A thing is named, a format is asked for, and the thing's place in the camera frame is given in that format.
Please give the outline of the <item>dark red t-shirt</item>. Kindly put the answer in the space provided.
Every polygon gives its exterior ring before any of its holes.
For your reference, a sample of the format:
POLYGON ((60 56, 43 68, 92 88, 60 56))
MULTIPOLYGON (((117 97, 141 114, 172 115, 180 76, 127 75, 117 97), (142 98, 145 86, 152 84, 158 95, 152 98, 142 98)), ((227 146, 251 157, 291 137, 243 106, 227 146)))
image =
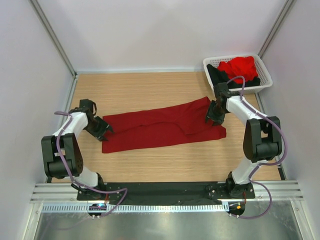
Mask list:
POLYGON ((106 115, 103 120, 113 128, 102 142, 102 153, 159 148, 188 143, 220 140, 227 130, 205 121, 210 99, 135 112, 106 115))

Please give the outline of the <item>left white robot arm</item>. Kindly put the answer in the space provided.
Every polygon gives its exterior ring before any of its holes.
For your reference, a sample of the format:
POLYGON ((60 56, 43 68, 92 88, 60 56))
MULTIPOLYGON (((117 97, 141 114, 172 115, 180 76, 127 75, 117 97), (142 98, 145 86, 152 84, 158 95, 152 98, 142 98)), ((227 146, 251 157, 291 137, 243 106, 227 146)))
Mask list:
POLYGON ((107 193, 101 175, 89 170, 78 144, 78 136, 85 130, 96 140, 105 142, 106 133, 113 133, 110 124, 97 116, 97 105, 90 99, 81 99, 79 106, 69 112, 56 111, 55 115, 66 116, 66 121, 52 135, 41 139, 42 159, 48 178, 69 178, 71 186, 101 200, 107 193))

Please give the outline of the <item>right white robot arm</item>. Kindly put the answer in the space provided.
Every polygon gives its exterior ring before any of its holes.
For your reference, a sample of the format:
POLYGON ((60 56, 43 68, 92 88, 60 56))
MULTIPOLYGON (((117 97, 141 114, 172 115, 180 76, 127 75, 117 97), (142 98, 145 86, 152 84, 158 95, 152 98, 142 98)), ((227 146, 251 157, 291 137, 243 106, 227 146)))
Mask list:
POLYGON ((244 158, 231 171, 225 182, 225 192, 231 198, 241 198, 249 190, 250 180, 260 166, 269 165, 282 153, 280 120, 254 108, 239 92, 229 90, 226 82, 213 88, 216 100, 211 101, 205 121, 222 125, 228 113, 234 114, 245 126, 242 149, 244 158))

